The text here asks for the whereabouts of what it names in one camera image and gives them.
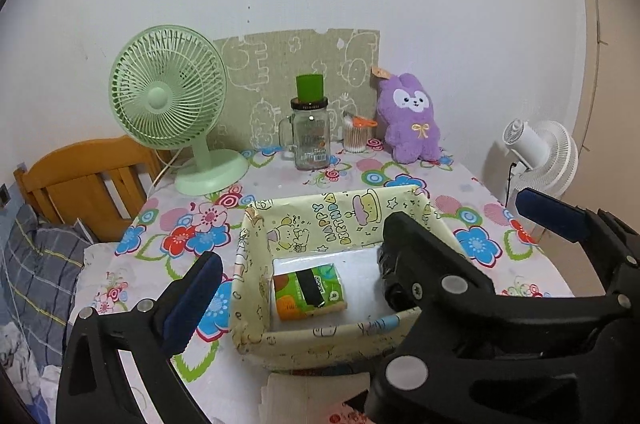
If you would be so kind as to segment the green orange tissue pack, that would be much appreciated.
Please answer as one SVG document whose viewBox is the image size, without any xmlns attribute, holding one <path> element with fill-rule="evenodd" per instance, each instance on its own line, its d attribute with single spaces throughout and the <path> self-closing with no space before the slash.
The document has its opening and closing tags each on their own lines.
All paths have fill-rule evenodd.
<svg viewBox="0 0 640 424">
<path fill-rule="evenodd" d="M 283 322 L 347 308 L 344 285 L 334 263 L 277 274 L 272 285 L 277 315 Z"/>
</svg>

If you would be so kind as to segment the grey plaid bedding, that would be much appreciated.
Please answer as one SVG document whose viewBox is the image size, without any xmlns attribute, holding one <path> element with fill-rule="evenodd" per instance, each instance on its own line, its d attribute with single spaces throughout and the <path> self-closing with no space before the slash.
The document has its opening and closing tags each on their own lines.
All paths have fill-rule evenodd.
<svg viewBox="0 0 640 424">
<path fill-rule="evenodd" d="M 60 366 L 78 275 L 89 241 L 28 204 L 1 240 L 1 367 L 23 404 L 40 398 L 40 376 Z"/>
</svg>

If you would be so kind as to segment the pink tissue pack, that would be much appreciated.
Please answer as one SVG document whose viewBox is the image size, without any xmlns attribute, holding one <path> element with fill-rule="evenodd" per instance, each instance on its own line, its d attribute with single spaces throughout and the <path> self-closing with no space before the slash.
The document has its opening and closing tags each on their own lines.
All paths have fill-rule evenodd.
<svg viewBox="0 0 640 424">
<path fill-rule="evenodd" d="M 369 392 L 365 390 L 344 402 L 331 404 L 324 409 L 319 418 L 322 424 L 373 424 L 364 413 L 364 403 Z"/>
</svg>

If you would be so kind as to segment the floral tablecloth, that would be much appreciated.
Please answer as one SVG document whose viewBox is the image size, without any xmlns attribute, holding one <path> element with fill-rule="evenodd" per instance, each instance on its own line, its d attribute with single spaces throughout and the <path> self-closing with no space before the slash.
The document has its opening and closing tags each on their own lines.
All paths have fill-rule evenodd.
<svg viewBox="0 0 640 424">
<path fill-rule="evenodd" d="M 195 259 L 218 254 L 224 273 L 190 343 L 172 364 L 215 423 L 260 423 L 260 390 L 270 374 L 335 376 L 366 373 L 369 358 L 308 370 L 271 371 L 236 350 L 230 324 L 232 280 L 239 233 L 250 204 L 326 192 L 415 185 L 427 194 L 454 233 L 461 253 L 490 277 L 499 294 L 565 297 L 570 288 L 552 262 L 510 214 L 449 154 L 435 162 L 399 164 L 371 142 L 362 153 L 335 149 L 329 166 L 300 171 L 275 149 L 249 150 L 243 179 L 204 196 L 160 184 L 122 238 L 87 249 L 76 291 L 77 309 L 127 311 L 156 298 Z"/>
</svg>

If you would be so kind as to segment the white tissue stack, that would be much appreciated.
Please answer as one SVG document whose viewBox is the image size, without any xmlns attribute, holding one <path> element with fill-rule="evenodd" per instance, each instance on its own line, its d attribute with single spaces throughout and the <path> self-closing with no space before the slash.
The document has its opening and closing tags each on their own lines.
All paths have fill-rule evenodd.
<svg viewBox="0 0 640 424">
<path fill-rule="evenodd" d="M 368 373 L 298 376 L 273 373 L 260 390 L 261 423 L 319 423 L 324 409 L 369 389 Z"/>
</svg>

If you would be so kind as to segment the cream cartoon fabric storage box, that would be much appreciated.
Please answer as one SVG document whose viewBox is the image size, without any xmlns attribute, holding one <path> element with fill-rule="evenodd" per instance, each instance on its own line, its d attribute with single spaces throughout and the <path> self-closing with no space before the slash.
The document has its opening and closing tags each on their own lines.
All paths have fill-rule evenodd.
<svg viewBox="0 0 640 424">
<path fill-rule="evenodd" d="M 230 305 L 234 346 L 271 371 L 308 370 L 372 358 L 393 349 L 420 313 L 395 311 L 383 298 L 376 252 L 384 222 L 404 213 L 461 254 L 454 233 L 415 185 L 265 199 L 245 210 Z M 328 310 L 308 319 L 302 293 L 274 280 L 300 269 L 332 273 Z"/>
</svg>

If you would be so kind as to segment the wooden chair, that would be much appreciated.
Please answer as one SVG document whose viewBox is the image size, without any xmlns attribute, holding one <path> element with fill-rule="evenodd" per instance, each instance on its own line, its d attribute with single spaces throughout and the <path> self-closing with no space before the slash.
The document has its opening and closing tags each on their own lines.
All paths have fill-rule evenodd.
<svg viewBox="0 0 640 424">
<path fill-rule="evenodd" d="M 154 152 L 122 136 L 61 147 L 14 178 L 24 201 L 47 221 L 81 220 L 101 242 L 122 238 L 148 195 L 140 173 L 157 178 L 166 151 Z"/>
</svg>

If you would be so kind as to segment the white desk fan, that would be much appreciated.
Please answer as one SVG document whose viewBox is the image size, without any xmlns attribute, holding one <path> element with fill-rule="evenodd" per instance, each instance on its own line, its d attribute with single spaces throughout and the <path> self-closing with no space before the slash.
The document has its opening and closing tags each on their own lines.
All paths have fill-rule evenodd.
<svg viewBox="0 0 640 424">
<path fill-rule="evenodd" d="M 502 132 L 502 143 L 515 156 L 506 193 L 531 188 L 561 197 L 578 169 L 578 147 L 570 132 L 557 121 L 529 123 L 514 119 Z"/>
</svg>

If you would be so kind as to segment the purple plush bunny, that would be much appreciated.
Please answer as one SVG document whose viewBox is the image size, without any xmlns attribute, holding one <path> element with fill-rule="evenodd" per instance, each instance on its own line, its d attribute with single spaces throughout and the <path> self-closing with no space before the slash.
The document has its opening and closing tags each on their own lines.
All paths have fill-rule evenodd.
<svg viewBox="0 0 640 424">
<path fill-rule="evenodd" d="M 405 72 L 381 78 L 376 113 L 385 127 L 384 141 L 396 162 L 435 162 L 440 157 L 434 105 L 416 76 Z"/>
</svg>

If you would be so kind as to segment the toothpick jar orange lid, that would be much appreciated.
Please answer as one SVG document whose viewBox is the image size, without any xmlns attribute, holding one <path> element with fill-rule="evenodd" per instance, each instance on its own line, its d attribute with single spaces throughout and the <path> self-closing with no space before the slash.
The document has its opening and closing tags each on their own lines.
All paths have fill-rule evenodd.
<svg viewBox="0 0 640 424">
<path fill-rule="evenodd" d="M 367 148 L 378 123 L 370 118 L 349 112 L 343 113 L 343 147 L 350 153 L 361 153 Z"/>
</svg>

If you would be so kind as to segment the glass mason jar mug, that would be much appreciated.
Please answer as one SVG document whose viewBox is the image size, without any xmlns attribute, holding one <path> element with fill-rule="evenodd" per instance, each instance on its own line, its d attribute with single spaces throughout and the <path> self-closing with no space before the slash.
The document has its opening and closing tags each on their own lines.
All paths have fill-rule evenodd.
<svg viewBox="0 0 640 424">
<path fill-rule="evenodd" d="M 328 99 L 300 102 L 292 98 L 291 113 L 279 123 L 279 145 L 284 158 L 302 171 L 323 169 L 331 157 Z"/>
</svg>

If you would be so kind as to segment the green desk fan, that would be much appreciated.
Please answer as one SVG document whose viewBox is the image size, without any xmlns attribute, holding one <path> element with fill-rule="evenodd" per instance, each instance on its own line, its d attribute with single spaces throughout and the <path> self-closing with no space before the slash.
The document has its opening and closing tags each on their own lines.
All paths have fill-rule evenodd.
<svg viewBox="0 0 640 424">
<path fill-rule="evenodd" d="M 157 25 L 134 36 L 111 70 L 108 97 L 120 127 L 157 151 L 189 147 L 175 177 L 184 195 L 219 192 L 241 180 L 246 158 L 207 142 L 224 110 L 227 69 L 216 46 L 195 30 Z"/>
</svg>

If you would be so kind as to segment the green cup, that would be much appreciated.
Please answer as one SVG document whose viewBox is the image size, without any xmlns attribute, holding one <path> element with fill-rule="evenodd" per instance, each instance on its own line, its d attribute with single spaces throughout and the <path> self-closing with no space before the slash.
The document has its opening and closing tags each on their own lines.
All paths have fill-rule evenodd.
<svg viewBox="0 0 640 424">
<path fill-rule="evenodd" d="M 300 103 L 312 103 L 324 98 L 323 76 L 305 74 L 296 77 L 297 100 Z"/>
</svg>

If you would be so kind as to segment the beige cartoon cardboard panel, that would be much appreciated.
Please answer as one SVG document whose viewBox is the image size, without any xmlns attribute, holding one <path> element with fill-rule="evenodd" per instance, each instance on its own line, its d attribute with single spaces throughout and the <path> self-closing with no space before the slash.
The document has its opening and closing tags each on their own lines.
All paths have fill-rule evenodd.
<svg viewBox="0 0 640 424">
<path fill-rule="evenodd" d="M 376 91 L 371 68 L 378 64 L 380 33 L 336 28 L 261 32 L 217 39 L 227 69 L 224 111 L 207 137 L 209 146 L 235 150 L 272 147 L 279 123 L 291 114 L 296 77 L 323 77 L 331 136 L 342 139 L 345 112 L 374 116 Z"/>
</svg>

